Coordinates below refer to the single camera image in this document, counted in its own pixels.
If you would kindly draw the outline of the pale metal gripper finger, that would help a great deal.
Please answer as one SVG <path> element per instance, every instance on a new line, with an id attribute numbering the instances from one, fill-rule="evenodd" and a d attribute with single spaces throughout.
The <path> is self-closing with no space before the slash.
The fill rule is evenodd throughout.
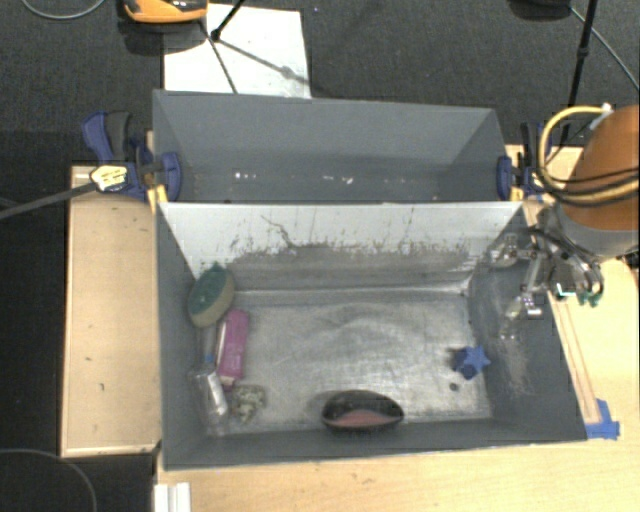
<path id="1" fill-rule="evenodd" d="M 530 259 L 530 248 L 520 244 L 516 233 L 501 235 L 489 247 L 489 264 L 492 268 L 505 269 Z"/>
<path id="2" fill-rule="evenodd" d="M 498 337 L 502 341 L 517 341 L 528 320 L 540 319 L 543 310 L 536 303 L 531 292 L 523 292 L 516 296 L 502 315 Z"/>

